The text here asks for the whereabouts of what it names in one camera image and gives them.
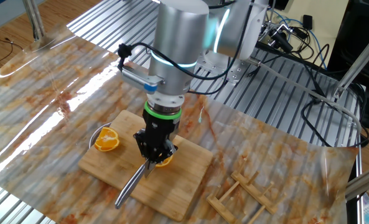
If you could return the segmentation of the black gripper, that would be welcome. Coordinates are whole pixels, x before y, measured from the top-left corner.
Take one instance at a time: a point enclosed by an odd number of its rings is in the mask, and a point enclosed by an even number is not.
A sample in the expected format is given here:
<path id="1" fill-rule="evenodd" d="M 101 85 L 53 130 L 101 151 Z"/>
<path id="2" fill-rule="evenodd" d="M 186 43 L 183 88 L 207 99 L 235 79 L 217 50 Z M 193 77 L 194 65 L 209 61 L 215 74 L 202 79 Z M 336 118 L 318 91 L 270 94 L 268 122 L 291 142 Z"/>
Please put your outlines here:
<path id="1" fill-rule="evenodd" d="M 161 114 L 154 115 L 147 110 L 143 111 L 142 116 L 146 127 L 133 135 L 140 153 L 149 162 L 151 159 L 163 162 L 177 151 L 177 146 L 172 143 L 171 135 L 176 134 L 180 117 L 168 119 L 168 116 L 164 116 L 161 119 Z"/>

